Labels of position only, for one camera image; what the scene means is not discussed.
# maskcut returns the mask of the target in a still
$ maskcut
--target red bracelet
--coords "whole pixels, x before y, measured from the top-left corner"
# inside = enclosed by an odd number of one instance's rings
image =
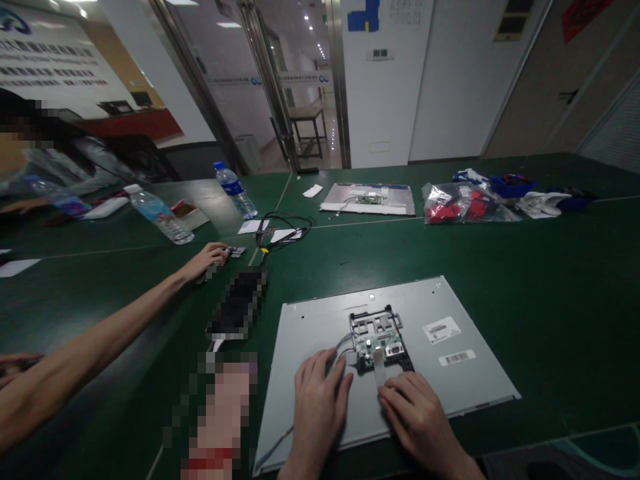
[[[224,470],[225,460],[233,459],[233,449],[204,449],[206,458],[189,459],[189,470]]]

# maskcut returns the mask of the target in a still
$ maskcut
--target reception desk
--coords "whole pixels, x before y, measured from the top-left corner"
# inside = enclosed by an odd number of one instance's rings
[[[116,117],[80,120],[75,124],[96,137],[146,135],[156,141],[182,134],[168,109],[138,110]]]

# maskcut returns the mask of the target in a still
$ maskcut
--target dark hair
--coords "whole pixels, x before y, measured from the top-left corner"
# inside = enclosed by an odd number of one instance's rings
[[[74,140],[89,136],[87,132],[42,109],[40,102],[25,100],[5,89],[0,89],[0,129],[15,133],[24,132],[28,127],[31,138],[64,153],[89,175],[94,176],[95,164],[75,146]]]

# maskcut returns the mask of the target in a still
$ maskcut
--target barcode sticker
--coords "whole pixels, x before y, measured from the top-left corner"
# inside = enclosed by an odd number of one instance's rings
[[[460,327],[458,327],[458,324],[452,317],[447,317],[440,321],[425,325],[422,327],[422,330],[425,331],[425,334],[432,345],[435,345],[442,340],[454,337],[460,333]]]
[[[464,352],[454,353],[453,355],[447,355],[446,357],[440,357],[440,365],[446,367],[452,363],[462,362],[464,360],[471,360],[475,358],[473,350],[465,350]]]

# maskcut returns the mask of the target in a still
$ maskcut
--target person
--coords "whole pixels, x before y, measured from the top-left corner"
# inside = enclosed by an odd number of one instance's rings
[[[20,373],[14,364],[38,358],[18,354],[0,358],[0,455],[33,434],[59,412],[87,382],[104,370],[140,335],[156,313],[185,284],[208,267],[227,260],[224,243],[208,243],[174,274],[134,302],[78,335]]]
[[[30,144],[23,150],[25,166],[12,179],[0,183],[0,197],[32,195],[22,180],[27,175],[65,186],[78,197],[119,183],[146,182],[144,173],[132,161],[124,164],[121,160],[125,159],[107,150],[102,140],[48,115],[36,101],[4,89],[0,89],[0,123],[3,132],[16,134]],[[0,213],[24,214],[44,205],[48,205],[44,198],[19,200],[0,209]]]
[[[336,348],[306,359],[294,377],[293,442],[279,480],[320,478],[344,427],[353,373],[344,375],[340,356],[328,374]],[[238,458],[242,417],[249,408],[252,364],[216,366],[215,392],[207,400],[204,422],[199,422],[196,445],[189,449],[184,479],[231,478]],[[481,480],[484,475],[456,439],[449,420],[427,380],[404,372],[378,389],[379,402],[404,449],[430,473],[443,480]]]

